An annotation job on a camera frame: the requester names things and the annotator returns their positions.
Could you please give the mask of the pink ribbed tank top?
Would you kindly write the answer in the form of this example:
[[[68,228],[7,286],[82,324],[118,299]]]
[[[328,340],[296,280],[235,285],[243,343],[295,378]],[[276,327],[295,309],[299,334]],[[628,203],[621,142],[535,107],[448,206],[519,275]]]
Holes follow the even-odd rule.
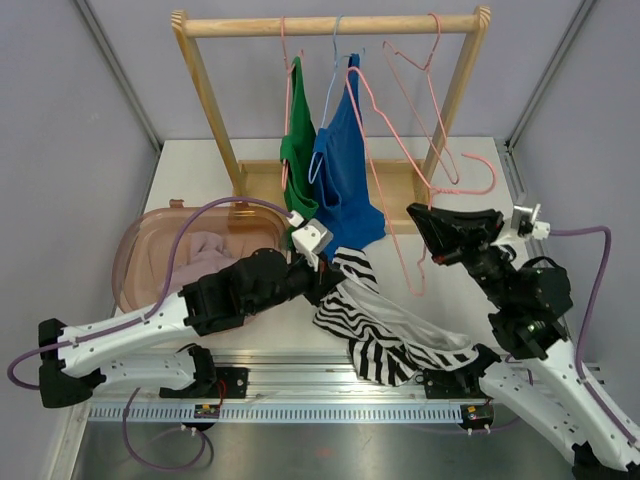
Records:
[[[153,270],[156,287],[154,301],[159,299],[164,288],[173,241],[174,236],[171,235],[151,250],[151,259],[158,262]],[[177,292],[205,275],[217,273],[233,265],[237,260],[238,257],[232,255],[226,247],[225,239],[219,234],[207,231],[186,233],[176,252],[168,293]]]

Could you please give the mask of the blue tank top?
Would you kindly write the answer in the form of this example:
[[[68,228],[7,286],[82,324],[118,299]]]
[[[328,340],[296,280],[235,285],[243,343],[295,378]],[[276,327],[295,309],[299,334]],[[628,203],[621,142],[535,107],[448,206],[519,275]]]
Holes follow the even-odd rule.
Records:
[[[314,152],[319,164],[313,182],[315,218],[333,235],[328,258],[340,247],[363,249],[385,236],[383,213],[370,202],[365,147],[358,125],[360,55],[350,55],[342,98],[328,126],[318,130]]]

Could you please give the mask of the black white striped tank top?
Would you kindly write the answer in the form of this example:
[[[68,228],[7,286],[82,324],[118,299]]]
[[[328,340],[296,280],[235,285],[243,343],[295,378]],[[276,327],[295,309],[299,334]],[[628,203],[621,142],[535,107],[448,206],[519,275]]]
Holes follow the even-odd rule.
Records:
[[[396,387],[422,370],[456,371],[479,357],[465,334],[442,329],[384,297],[365,252],[340,247],[345,275],[320,302],[313,323],[347,342],[358,378]]]

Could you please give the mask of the light blue hanger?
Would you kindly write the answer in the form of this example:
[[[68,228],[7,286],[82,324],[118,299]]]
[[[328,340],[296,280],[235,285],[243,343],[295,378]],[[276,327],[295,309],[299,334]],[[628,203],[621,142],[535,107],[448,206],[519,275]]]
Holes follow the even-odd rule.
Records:
[[[327,87],[327,91],[326,91],[326,95],[325,95],[325,100],[324,100],[324,106],[323,106],[323,110],[322,110],[322,117],[321,117],[321,122],[320,122],[320,127],[316,133],[316,138],[315,138],[315,142],[314,142],[314,146],[313,146],[313,151],[312,151],[312,156],[311,156],[311,160],[310,160],[310,165],[309,165],[309,169],[308,169],[308,173],[307,173],[307,179],[309,181],[309,183],[311,185],[314,184],[317,175],[319,173],[319,169],[322,165],[323,159],[324,159],[324,153],[323,153],[323,148],[324,148],[324,137],[326,135],[326,130],[327,130],[327,117],[328,117],[328,110],[329,110],[329,102],[331,100],[331,95],[332,95],[332,90],[333,87],[335,85],[335,81],[337,78],[337,73],[340,67],[340,64],[342,62],[342,59],[344,58],[344,55],[340,55],[339,54],[339,49],[338,49],[338,45],[337,45],[337,36],[338,36],[338,31],[339,31],[339,27],[340,27],[340,23],[341,20],[344,18],[343,15],[339,15],[336,17],[335,23],[334,23],[334,28],[333,28],[333,33],[331,35],[331,41],[332,41],[332,48],[333,48],[333,67],[332,67],[332,75],[331,75],[331,79],[330,82],[328,84]]]

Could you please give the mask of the green tank top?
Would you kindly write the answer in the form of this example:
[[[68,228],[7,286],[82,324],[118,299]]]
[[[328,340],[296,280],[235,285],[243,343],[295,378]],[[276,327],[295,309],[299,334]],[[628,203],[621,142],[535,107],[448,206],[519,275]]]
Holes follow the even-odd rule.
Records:
[[[311,113],[306,99],[302,58],[292,61],[291,101],[287,133],[280,146],[280,158],[288,167],[284,200],[290,211],[298,212],[305,220],[314,217],[318,202],[314,198],[313,186],[308,172],[316,139]]]

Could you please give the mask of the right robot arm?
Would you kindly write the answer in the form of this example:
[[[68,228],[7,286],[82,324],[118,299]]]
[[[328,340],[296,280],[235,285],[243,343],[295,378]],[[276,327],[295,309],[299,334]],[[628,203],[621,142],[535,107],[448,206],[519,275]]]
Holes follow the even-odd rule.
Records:
[[[607,394],[561,323],[572,308],[567,270],[546,256],[515,268],[514,244],[552,234],[539,206],[457,212],[412,203],[407,212],[433,262],[462,265],[496,307],[489,315],[498,345],[552,393],[546,397],[486,346],[454,371],[456,389],[506,405],[572,465],[577,479],[636,479],[639,427]]]

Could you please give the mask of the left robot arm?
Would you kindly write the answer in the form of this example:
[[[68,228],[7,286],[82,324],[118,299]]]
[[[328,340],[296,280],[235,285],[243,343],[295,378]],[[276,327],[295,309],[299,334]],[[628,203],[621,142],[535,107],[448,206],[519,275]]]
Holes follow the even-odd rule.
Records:
[[[41,402],[48,409],[82,403],[107,383],[101,368],[109,361],[170,340],[239,328],[246,318],[299,296],[317,306],[345,278],[326,258],[313,267],[304,258],[288,263],[280,252],[262,248],[149,310],[80,326],[45,320],[38,326]]]

